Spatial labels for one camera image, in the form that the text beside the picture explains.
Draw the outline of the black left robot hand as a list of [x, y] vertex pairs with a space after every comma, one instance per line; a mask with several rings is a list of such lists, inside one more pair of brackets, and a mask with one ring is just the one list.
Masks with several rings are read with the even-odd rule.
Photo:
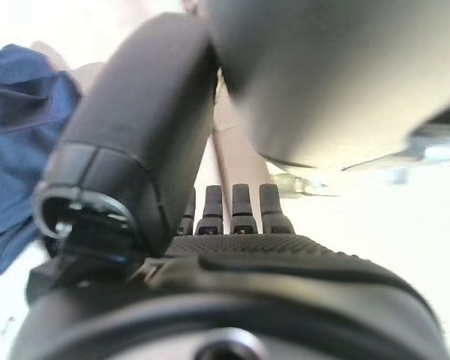
[[12, 359], [449, 359], [405, 280], [296, 235], [274, 184], [192, 193], [218, 64], [199, 18], [140, 26], [77, 107], [37, 184], [56, 255], [30, 271]]

